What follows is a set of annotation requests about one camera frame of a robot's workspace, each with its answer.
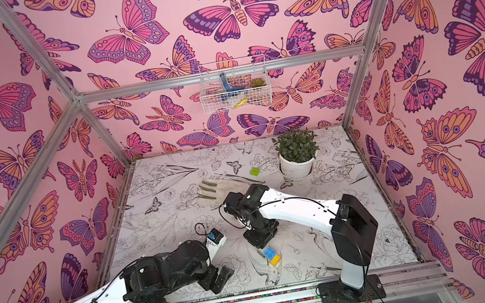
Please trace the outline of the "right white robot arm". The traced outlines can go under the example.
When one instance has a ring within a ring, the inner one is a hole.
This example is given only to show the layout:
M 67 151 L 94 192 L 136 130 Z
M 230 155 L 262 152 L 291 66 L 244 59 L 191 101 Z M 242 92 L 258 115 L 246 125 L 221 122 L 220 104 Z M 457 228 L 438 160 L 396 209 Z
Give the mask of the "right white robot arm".
M 252 184 L 244 194 L 228 193 L 222 209 L 243 224 L 243 237 L 260 250 L 277 235 L 280 221 L 327 234 L 343 261 L 341 285 L 354 291 L 364 287 L 379 224 L 355 196 L 318 200 Z

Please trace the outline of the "beige work glove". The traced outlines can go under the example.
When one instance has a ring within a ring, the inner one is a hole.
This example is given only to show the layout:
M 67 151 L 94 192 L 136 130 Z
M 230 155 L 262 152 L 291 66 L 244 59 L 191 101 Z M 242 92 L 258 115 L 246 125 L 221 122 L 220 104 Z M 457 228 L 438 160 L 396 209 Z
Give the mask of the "beige work glove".
M 249 182 L 236 179 L 201 181 L 197 187 L 197 202 L 200 207 L 217 208 L 230 192 L 244 194 L 250 185 Z

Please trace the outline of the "potted green plant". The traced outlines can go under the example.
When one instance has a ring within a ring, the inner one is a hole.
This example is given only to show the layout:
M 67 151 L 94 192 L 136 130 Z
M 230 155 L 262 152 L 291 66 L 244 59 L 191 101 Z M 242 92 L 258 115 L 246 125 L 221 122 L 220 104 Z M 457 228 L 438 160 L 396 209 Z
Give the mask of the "potted green plant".
M 286 178 L 296 180 L 311 174 L 319 149 L 314 131 L 287 131 L 273 142 L 279 155 L 280 170 Z

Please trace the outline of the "yellow item in basket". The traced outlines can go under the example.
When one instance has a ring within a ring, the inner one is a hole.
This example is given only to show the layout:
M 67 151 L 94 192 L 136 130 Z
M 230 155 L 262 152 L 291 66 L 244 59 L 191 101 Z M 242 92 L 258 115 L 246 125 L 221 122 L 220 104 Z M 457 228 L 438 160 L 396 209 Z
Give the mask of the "yellow item in basket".
M 240 101 L 235 101 L 231 104 L 232 109 L 238 109 L 239 107 L 243 107 L 244 105 L 248 104 L 248 99 L 244 98 L 241 99 Z

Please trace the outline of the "blue toy in basket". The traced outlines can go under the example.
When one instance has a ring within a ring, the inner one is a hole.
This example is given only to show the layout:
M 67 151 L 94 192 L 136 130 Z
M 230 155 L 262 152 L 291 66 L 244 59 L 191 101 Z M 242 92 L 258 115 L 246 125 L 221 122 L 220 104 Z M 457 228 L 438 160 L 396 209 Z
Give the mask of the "blue toy in basket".
M 222 83 L 222 87 L 224 91 L 221 94 L 221 100 L 223 102 L 228 101 L 230 98 L 238 95 L 240 91 L 243 91 L 245 88 L 243 86 L 232 86 L 224 73 L 220 73 L 220 82 Z

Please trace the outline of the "small green plant in basket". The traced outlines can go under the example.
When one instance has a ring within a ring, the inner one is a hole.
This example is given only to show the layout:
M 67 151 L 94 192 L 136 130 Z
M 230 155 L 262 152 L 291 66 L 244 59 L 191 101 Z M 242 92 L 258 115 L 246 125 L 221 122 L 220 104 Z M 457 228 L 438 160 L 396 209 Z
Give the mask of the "small green plant in basket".
M 266 80 L 264 80 L 263 78 L 253 79 L 253 80 L 251 80 L 251 83 L 249 84 L 249 86 L 251 88 L 262 87 L 262 86 L 265 86 L 265 85 L 266 85 Z

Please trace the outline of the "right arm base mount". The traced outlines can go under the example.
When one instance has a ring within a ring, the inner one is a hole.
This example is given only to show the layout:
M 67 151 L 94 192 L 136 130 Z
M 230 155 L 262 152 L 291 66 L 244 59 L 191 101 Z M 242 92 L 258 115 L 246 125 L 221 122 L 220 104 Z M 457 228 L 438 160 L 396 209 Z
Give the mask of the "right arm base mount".
M 387 293 L 377 275 L 369 275 L 363 286 L 354 289 L 339 281 L 321 283 L 315 289 L 322 303 L 360 303 L 373 299 L 384 299 Z

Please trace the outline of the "aluminium frame left diagonal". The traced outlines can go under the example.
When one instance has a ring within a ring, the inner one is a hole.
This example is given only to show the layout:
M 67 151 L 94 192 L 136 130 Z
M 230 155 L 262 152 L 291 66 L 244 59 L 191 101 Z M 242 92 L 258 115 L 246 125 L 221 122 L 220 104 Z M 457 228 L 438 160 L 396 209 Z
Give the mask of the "aluminium frame left diagonal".
M 55 124 L 53 130 L 46 139 L 45 144 L 38 152 L 32 166 L 23 177 L 19 187 L 4 207 L 4 210 L 0 215 L 0 253 L 10 236 L 12 229 L 15 227 L 17 220 L 21 217 L 23 209 L 34 195 L 44 170 L 47 169 L 49 162 L 56 154 L 67 128 L 70 127 L 70 123 L 72 123 L 75 115 L 80 110 L 79 106 L 80 103 L 75 100 L 69 103 L 59 122 Z

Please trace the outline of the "aluminium frame right post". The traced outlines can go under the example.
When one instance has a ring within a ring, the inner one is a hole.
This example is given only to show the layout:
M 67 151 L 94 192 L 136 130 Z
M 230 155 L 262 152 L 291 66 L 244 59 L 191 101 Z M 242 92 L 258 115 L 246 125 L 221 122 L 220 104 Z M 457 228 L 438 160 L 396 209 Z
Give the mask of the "aluminium frame right post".
M 372 61 L 373 49 L 376 45 L 387 4 L 388 0 L 373 0 L 373 6 L 363 41 L 364 51 L 359 56 L 356 63 L 357 66 L 353 75 L 354 77 L 352 79 L 351 89 L 342 120 L 342 126 L 345 130 L 349 130 L 351 120 L 353 119 L 356 109 L 355 105 L 360 96 L 365 76 L 368 73 L 369 64 Z

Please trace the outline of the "aluminium frame post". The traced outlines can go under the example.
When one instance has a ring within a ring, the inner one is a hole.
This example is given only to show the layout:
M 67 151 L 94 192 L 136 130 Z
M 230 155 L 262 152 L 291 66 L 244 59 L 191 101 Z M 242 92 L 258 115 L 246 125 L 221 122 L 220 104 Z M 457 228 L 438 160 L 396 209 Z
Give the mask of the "aluminium frame post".
M 11 31 L 16 39 L 23 45 L 30 55 L 34 58 L 36 63 L 40 66 L 50 78 L 52 83 L 62 92 L 64 97 L 70 102 L 71 105 L 75 105 L 84 119 L 89 122 L 93 131 L 97 133 L 99 138 L 110 149 L 126 167 L 129 166 L 131 160 L 123 152 L 118 142 L 107 131 L 101 121 L 97 119 L 89 106 L 81 101 L 81 94 L 74 88 L 74 86 L 68 82 L 67 78 L 58 69 L 58 67 L 52 62 L 51 58 L 47 55 L 47 52 L 32 36 L 28 28 L 24 26 L 23 22 L 12 8 L 4 1 L 0 0 L 0 21 Z
M 364 51 L 359 56 L 356 63 L 357 66 L 353 75 L 354 77 L 352 79 L 351 89 L 342 120 L 342 126 L 345 130 L 349 130 L 351 120 L 353 119 L 356 109 L 355 105 L 360 96 L 365 76 L 368 73 L 369 64 L 372 61 L 373 49 L 376 45 L 387 4 L 388 0 L 373 0 L 373 6 L 363 41 Z

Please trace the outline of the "aluminium frame left post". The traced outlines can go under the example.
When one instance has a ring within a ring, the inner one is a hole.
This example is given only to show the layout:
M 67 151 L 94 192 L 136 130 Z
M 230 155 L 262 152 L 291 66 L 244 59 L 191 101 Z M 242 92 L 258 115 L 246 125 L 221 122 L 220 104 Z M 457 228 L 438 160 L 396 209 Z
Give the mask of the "aluminium frame left post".
M 67 78 L 58 69 L 58 67 L 52 62 L 51 58 L 47 55 L 47 52 L 32 36 L 28 28 L 24 26 L 23 22 L 12 8 L 4 1 L 0 0 L 0 21 L 11 31 L 16 39 L 23 45 L 30 55 L 34 58 L 36 63 L 40 66 L 50 78 L 52 83 L 62 92 L 64 97 L 70 102 L 71 105 L 75 105 L 84 119 L 89 122 L 93 131 L 97 133 L 99 138 L 110 149 L 126 167 L 129 166 L 131 160 L 123 152 L 118 142 L 107 131 L 101 121 L 97 119 L 89 106 L 81 101 L 81 94 L 74 88 L 74 86 L 68 82 Z

